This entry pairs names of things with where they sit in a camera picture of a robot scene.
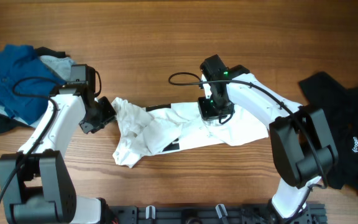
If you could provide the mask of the white t-shirt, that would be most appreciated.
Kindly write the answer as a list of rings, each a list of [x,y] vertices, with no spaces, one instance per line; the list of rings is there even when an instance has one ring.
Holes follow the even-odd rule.
[[[203,121],[195,102],[141,108],[115,98],[112,107],[121,133],[112,155],[119,166],[133,167],[144,156],[215,144],[241,146],[269,135],[265,125],[240,106],[226,124]]]

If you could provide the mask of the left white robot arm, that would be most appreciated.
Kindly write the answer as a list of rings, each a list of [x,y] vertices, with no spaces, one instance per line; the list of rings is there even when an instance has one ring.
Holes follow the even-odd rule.
[[[0,158],[0,207],[8,223],[117,223],[103,198],[82,197],[64,157],[75,129],[103,129],[116,115],[109,100],[55,95],[30,139]]]

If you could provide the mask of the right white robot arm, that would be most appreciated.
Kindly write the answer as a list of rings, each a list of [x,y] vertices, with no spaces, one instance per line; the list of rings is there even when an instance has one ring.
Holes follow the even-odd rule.
[[[263,211],[256,207],[245,213],[253,222],[311,223],[306,200],[314,188],[328,186],[328,172],[339,155],[321,108],[289,101],[261,84],[244,66],[228,68],[221,62],[203,62],[200,86],[206,91],[199,99],[205,120],[223,124],[244,108],[269,131],[273,163],[281,179]]]

